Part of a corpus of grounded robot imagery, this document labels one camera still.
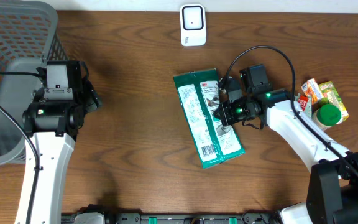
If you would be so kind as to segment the small orange box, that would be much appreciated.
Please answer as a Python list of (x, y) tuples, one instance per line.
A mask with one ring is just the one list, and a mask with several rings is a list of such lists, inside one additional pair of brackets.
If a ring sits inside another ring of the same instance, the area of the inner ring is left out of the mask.
[(309, 79), (302, 84), (301, 90), (306, 96), (311, 97), (312, 104), (318, 103), (324, 98), (321, 89), (314, 78)]

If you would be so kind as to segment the red sachet packet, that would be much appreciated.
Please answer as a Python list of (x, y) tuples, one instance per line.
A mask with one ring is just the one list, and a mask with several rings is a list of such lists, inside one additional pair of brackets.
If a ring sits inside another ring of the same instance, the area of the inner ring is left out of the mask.
[(297, 96), (297, 102), (299, 103), (301, 109), (306, 111), (307, 105), (309, 103), (309, 98), (307, 96), (299, 94)]

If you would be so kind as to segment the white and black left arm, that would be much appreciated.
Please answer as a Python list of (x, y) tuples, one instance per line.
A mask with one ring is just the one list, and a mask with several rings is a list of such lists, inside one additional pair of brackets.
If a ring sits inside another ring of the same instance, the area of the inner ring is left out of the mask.
[(89, 80), (47, 88), (50, 97), (24, 111), (26, 160), (16, 223), (60, 223), (68, 162), (85, 115), (102, 105)]

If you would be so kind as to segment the green yellow juice carton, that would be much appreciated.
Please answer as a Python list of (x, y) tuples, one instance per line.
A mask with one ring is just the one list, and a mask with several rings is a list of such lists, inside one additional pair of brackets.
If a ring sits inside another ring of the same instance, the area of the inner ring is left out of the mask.
[(346, 107), (344, 106), (344, 103), (334, 86), (334, 83), (332, 81), (328, 81), (320, 83), (318, 86), (321, 93), (323, 94), (323, 99), (319, 101), (319, 105), (335, 105), (341, 111), (341, 119), (337, 124), (343, 123), (349, 117), (349, 113), (347, 112)]

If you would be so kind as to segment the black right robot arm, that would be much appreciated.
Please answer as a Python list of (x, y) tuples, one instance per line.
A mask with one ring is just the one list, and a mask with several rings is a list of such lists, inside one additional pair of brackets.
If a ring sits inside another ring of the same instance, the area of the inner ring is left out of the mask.
[(222, 124), (259, 118), (277, 132), (310, 172), (307, 199), (278, 212), (280, 223), (358, 223), (358, 152), (338, 144), (305, 115), (284, 89), (221, 103)]

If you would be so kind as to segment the mint green wipes pack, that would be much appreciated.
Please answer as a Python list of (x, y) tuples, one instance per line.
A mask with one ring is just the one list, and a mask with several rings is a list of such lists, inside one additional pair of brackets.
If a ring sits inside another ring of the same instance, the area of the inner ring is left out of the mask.
[(312, 98), (310, 96), (307, 96), (307, 97), (309, 98), (309, 103), (307, 105), (306, 111), (304, 111), (304, 112), (307, 115), (307, 117), (312, 118), (312, 114), (313, 114), (313, 112), (312, 112)]

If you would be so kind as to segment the white jar green lid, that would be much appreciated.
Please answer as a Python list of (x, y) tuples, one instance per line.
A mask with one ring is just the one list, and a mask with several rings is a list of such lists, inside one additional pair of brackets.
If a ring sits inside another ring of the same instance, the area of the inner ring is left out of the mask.
[(338, 124), (341, 118), (340, 109), (332, 104), (325, 104), (312, 114), (312, 120), (323, 131)]

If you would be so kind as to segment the green 3M package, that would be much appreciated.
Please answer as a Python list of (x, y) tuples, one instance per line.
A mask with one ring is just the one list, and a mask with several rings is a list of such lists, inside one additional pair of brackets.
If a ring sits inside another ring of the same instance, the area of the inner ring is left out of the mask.
[(213, 113), (220, 104), (215, 68), (173, 77), (181, 107), (203, 169), (246, 153), (232, 126), (223, 126)]

